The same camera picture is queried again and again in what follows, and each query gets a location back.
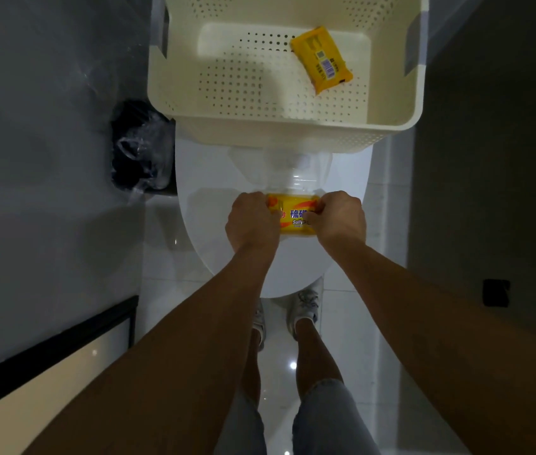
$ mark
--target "denim shorts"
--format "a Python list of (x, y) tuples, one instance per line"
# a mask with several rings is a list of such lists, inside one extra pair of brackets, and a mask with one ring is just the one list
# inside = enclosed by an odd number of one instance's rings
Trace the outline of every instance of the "denim shorts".
[[(237, 391), (215, 455), (265, 455), (264, 424), (255, 404)], [(317, 383), (293, 421), (294, 455), (379, 455), (350, 391), (339, 380)]]

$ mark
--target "yellow soap package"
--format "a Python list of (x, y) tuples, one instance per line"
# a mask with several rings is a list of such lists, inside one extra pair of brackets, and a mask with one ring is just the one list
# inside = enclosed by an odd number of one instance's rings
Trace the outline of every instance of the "yellow soap package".
[(324, 27), (292, 39), (291, 49), (308, 72), (316, 95), (353, 78), (333, 38)]
[(290, 235), (314, 235), (313, 228), (304, 220), (304, 212), (316, 210), (317, 196), (268, 194), (268, 208), (278, 210), (280, 232)]

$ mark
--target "white tile floor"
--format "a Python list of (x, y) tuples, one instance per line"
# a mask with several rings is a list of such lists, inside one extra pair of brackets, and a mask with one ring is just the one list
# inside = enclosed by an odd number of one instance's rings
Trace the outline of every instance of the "white tile floor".
[[(364, 198), (367, 243), (400, 264), (407, 257), (412, 171), (408, 145), (412, 141), (410, 132), (375, 146)], [(211, 277), (188, 239), (177, 201), (155, 196), (146, 206), (138, 337)], [(297, 344), (287, 331), (286, 306), (286, 297), (264, 301), (268, 332), (258, 358), (259, 411), (270, 455), (293, 453), (291, 428), (299, 407), (291, 367)], [(325, 274), (317, 328), (383, 454), (467, 452), (404, 372), (351, 282), (335, 264)]]

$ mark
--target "toilet lid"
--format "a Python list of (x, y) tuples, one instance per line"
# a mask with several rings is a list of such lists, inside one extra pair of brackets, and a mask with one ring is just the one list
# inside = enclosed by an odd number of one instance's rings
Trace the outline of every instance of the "toilet lid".
[[(249, 150), (250, 155), (256, 152)], [(236, 152), (244, 158), (244, 149)], [(364, 198), (372, 152), (371, 145), (358, 153), (334, 153), (322, 189)], [(234, 160), (232, 153), (231, 147), (198, 144), (176, 129), (175, 166), (184, 224), (196, 252), (214, 275), (234, 255), (225, 230), (232, 203), (240, 193), (259, 189), (253, 169), (241, 168), (240, 156)], [(242, 164), (249, 166), (253, 157), (247, 161)], [(316, 237), (282, 236), (261, 297), (297, 292), (324, 275), (331, 264)]]

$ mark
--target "white sneaker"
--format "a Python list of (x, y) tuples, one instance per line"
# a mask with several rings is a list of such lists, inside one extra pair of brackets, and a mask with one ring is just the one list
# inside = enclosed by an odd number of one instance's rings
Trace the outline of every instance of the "white sneaker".
[(262, 299), (257, 299), (257, 307), (255, 309), (255, 315), (253, 316), (253, 328), (259, 332), (260, 341), (258, 351), (264, 349), (264, 340), (266, 338), (266, 318), (264, 316), (264, 306), (262, 305)]
[(321, 300), (322, 276), (295, 294), (293, 303), (287, 312), (287, 328), (295, 340), (298, 339), (295, 335), (295, 323), (302, 318), (308, 318), (316, 324)]

